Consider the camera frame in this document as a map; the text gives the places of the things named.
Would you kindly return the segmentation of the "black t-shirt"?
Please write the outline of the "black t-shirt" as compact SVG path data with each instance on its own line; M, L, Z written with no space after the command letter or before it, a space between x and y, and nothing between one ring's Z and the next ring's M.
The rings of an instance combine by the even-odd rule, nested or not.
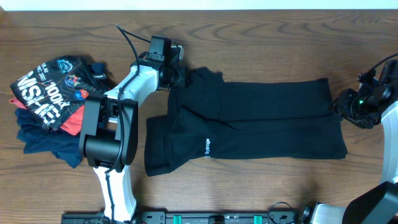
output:
M340 118L326 78L305 82L226 82L197 68L170 90L167 113L149 118L144 165L168 174L192 159L344 159Z

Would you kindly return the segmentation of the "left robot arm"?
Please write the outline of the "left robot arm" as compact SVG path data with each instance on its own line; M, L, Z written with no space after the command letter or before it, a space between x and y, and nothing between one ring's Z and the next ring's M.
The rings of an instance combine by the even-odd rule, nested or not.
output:
M80 133L80 153L99 178L103 223L129 223L136 210L130 165L138 143L138 109L160 88L185 87L188 72L183 57L146 53L133 62L128 75L113 89L92 94L85 101Z

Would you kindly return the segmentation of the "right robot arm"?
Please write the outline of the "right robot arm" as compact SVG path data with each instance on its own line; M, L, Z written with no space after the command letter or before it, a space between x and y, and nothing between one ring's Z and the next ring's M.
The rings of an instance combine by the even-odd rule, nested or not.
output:
M346 206L315 202L299 223L397 223L397 54L359 74L357 90L343 90L333 112L358 128L382 131L382 171L378 184Z

